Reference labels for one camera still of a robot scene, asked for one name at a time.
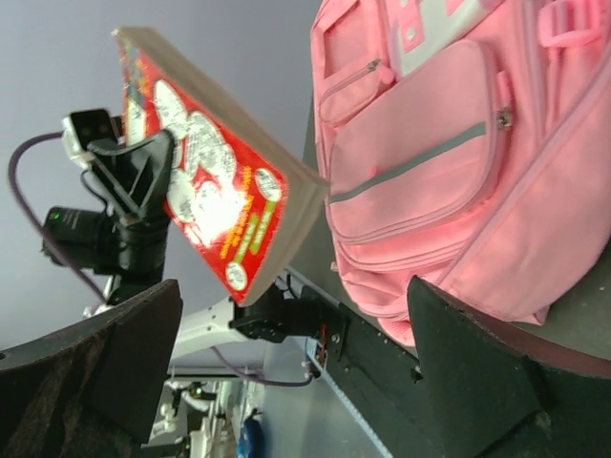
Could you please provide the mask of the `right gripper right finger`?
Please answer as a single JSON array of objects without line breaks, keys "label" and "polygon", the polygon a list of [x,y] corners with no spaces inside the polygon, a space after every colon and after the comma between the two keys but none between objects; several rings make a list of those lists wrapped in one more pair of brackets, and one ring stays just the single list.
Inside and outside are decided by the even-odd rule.
[{"label": "right gripper right finger", "polygon": [[413,278],[407,299],[449,457],[607,457],[610,363]]}]

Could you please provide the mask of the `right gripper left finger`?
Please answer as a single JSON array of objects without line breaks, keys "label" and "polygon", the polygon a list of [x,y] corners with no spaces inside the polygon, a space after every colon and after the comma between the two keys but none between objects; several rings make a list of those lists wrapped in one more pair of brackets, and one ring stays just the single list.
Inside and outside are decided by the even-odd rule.
[{"label": "right gripper left finger", "polygon": [[1,352],[4,457],[138,457],[182,313],[179,284]]}]

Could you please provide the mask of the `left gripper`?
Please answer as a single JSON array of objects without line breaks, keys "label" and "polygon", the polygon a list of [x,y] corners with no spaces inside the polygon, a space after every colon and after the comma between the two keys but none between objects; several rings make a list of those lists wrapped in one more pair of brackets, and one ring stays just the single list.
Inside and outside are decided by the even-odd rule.
[{"label": "left gripper", "polygon": [[95,273],[125,281],[161,281],[170,218],[163,209],[169,189],[174,137],[167,130],[130,146],[110,138],[91,142],[95,180],[113,205],[102,212]]}]

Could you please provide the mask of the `red cartoon book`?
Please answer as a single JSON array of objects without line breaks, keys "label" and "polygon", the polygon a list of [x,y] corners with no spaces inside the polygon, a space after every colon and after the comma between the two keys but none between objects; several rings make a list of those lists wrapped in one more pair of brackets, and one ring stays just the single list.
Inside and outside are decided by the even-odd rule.
[{"label": "red cartoon book", "polygon": [[237,304],[253,304],[303,243],[328,183],[157,30],[114,36],[126,142],[173,136],[166,211]]}]

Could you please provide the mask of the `pink student backpack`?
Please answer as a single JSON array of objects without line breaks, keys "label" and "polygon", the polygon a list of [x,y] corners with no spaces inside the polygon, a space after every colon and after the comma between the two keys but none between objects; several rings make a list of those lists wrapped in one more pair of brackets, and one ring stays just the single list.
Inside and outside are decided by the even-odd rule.
[{"label": "pink student backpack", "polygon": [[318,168],[351,300],[412,346],[413,278],[541,324],[610,239],[606,1],[325,1]]}]

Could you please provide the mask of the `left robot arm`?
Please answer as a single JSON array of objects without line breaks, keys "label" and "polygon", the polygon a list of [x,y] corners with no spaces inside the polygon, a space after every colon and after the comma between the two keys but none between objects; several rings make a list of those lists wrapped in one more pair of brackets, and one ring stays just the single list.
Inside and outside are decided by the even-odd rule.
[{"label": "left robot arm", "polygon": [[[133,146],[106,137],[76,150],[101,187],[98,197],[114,209],[54,206],[44,219],[42,251],[76,273],[110,276],[111,288],[95,313],[144,299],[162,281],[170,219],[161,200],[169,190],[175,144],[163,130]],[[228,297],[188,315],[178,327],[173,355],[217,350],[221,344],[280,344],[288,337],[305,337],[319,345],[313,359],[323,364],[329,348],[342,352],[347,330],[347,315],[317,293],[296,296],[290,288],[271,285],[248,307]]]}]

